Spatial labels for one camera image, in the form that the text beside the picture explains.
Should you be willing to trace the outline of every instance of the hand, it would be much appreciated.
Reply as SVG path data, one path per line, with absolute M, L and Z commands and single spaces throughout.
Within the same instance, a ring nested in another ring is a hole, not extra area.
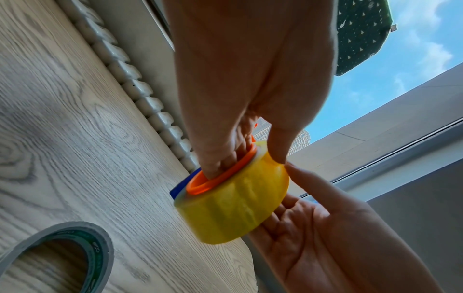
M 204 174 L 233 166 L 260 116 L 283 163 L 331 87 L 337 0 L 170 0 L 179 99 Z
M 288 293 L 443 292 L 367 203 L 313 173 L 286 169 L 320 204 L 287 195 L 250 238 Z

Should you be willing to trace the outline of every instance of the building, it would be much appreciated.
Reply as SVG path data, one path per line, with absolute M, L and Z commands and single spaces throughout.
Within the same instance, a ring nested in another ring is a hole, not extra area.
M 257 126 L 256 128 L 254 128 L 252 132 L 252 135 L 254 135 L 256 141 L 267 140 L 267 138 L 269 137 L 270 126 L 272 125 L 262 118 L 259 118 L 257 120 Z M 293 144 L 291 144 L 291 148 L 289 148 L 288 155 L 294 154 L 295 152 L 302 150 L 309 144 L 310 135 L 306 130 L 303 130 L 294 139 Z

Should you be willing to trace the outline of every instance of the blue tape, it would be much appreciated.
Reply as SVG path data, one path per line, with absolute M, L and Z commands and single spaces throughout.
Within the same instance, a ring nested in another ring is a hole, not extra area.
M 187 178 L 185 178 L 182 182 L 180 182 L 179 184 L 177 184 L 176 187 L 174 187 L 170 192 L 170 196 L 172 197 L 173 200 L 175 200 L 175 198 L 177 197 L 177 195 L 180 193 L 180 191 L 182 191 L 185 187 L 187 187 L 187 184 L 188 182 L 190 182 L 190 180 L 196 175 L 199 173 L 199 171 L 201 171 L 201 168 L 197 169 L 196 171 L 194 171 L 192 174 L 190 174 Z

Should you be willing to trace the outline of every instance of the duct tape roll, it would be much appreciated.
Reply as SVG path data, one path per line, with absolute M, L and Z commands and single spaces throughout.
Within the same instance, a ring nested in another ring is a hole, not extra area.
M 198 170 L 170 193 L 190 229 L 208 244 L 232 241 L 254 230 L 280 205 L 289 187 L 284 165 L 273 161 L 264 141 L 211 181 Z
M 0 256 L 0 277 L 22 253 L 51 240 L 71 240 L 82 248 L 88 269 L 80 293 L 101 293 L 112 270 L 114 248 L 103 228 L 87 222 L 54 225 L 19 242 Z

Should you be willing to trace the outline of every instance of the yellow tape roll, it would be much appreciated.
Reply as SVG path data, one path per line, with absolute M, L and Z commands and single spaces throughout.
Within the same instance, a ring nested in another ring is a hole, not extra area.
M 254 158 L 243 169 L 213 189 L 190 195 L 184 188 L 174 206 L 197 238 L 220 244 L 244 236 L 280 205 L 289 187 L 282 164 L 267 152 L 266 142 L 257 142 Z

